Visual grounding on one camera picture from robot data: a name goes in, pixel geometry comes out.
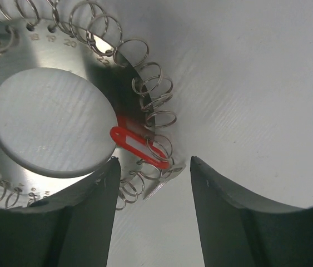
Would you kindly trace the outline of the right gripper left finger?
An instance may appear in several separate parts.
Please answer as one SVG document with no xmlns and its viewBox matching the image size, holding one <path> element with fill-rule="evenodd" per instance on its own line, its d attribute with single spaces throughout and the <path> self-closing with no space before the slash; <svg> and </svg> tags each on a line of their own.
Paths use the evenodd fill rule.
<svg viewBox="0 0 313 267">
<path fill-rule="evenodd" d="M 120 178 L 112 158 L 50 197 L 0 209 L 0 266 L 106 266 Z"/>
</svg>

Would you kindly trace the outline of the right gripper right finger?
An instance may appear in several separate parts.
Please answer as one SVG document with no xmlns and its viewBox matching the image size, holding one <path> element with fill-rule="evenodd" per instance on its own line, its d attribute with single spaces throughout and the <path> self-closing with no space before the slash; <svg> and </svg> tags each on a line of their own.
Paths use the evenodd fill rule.
<svg viewBox="0 0 313 267">
<path fill-rule="evenodd" d="M 313 266 L 313 207 L 256 194 L 196 156 L 190 174 L 206 266 Z"/>
</svg>

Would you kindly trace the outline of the red tag key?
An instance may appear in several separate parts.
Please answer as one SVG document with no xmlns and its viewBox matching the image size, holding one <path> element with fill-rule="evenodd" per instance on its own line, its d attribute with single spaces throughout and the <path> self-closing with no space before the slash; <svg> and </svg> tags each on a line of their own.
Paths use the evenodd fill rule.
<svg viewBox="0 0 313 267">
<path fill-rule="evenodd" d="M 123 204 L 134 204 L 142 195 L 150 199 L 169 181 L 186 168 L 184 162 L 176 162 L 172 152 L 150 136 L 139 135 L 125 127 L 114 126 L 110 137 L 118 148 L 133 155 L 135 167 L 121 176 L 119 198 Z"/>
</svg>

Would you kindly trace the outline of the metal disc with keyrings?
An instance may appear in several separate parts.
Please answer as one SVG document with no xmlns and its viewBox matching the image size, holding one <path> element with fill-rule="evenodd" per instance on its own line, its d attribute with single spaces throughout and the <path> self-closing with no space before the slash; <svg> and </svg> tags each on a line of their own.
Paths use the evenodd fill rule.
<svg viewBox="0 0 313 267">
<path fill-rule="evenodd" d="M 173 153 L 158 132 L 177 120 L 163 109 L 173 82 L 148 61 L 148 44 L 124 38 L 97 2 L 77 3 L 66 22 L 49 5 L 51 19 L 17 5 L 20 18 L 0 20 L 0 209 L 50 197 L 112 158 L 126 175 L 135 159 L 110 137 L 114 126 Z M 126 205 L 118 195 L 117 210 Z"/>
</svg>

